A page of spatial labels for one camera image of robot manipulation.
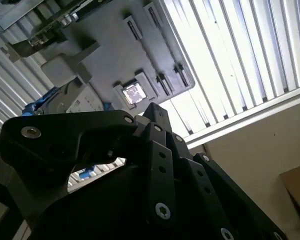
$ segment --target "white metal siding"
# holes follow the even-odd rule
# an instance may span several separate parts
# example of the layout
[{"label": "white metal siding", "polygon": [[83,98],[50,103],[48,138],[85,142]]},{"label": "white metal siding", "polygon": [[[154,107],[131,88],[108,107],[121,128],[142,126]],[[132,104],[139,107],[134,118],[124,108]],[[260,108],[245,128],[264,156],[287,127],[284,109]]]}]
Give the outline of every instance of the white metal siding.
[{"label": "white metal siding", "polygon": [[300,97],[300,0],[160,2],[197,81],[182,112],[173,105],[190,147]]},{"label": "white metal siding", "polygon": [[46,60],[40,53],[13,63],[1,50],[6,49],[6,43],[26,40],[33,27],[40,23],[32,11],[0,33],[0,129],[6,120],[20,116],[25,105],[37,100],[53,87],[41,71],[41,65]]}]

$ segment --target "silver screw head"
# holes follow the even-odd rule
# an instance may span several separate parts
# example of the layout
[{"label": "silver screw head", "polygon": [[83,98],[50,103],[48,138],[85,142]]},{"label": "silver screw head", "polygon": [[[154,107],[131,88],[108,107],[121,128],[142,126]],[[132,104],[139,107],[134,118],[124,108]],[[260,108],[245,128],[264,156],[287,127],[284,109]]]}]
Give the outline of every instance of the silver screw head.
[{"label": "silver screw head", "polygon": [[171,217],[170,209],[162,202],[158,202],[155,205],[155,213],[163,220],[169,220]]},{"label": "silver screw head", "polygon": [[157,131],[159,131],[159,132],[162,131],[161,127],[159,127],[159,126],[157,126],[157,125],[154,125],[154,129],[157,130]]},{"label": "silver screw head", "polygon": [[35,126],[25,126],[21,129],[21,135],[27,139],[37,139],[41,136],[41,131]]},{"label": "silver screw head", "polygon": [[130,124],[133,122],[133,120],[130,117],[128,117],[128,116],[125,116],[124,120],[126,120]]},{"label": "silver screw head", "polygon": [[234,236],[232,236],[231,232],[226,228],[221,228],[221,234],[225,240],[234,240]]},{"label": "silver screw head", "polygon": [[178,135],[175,136],[175,139],[177,139],[179,142],[182,142],[182,138]]},{"label": "silver screw head", "polygon": [[202,157],[206,162],[210,162],[210,159],[206,155],[202,155]]}]

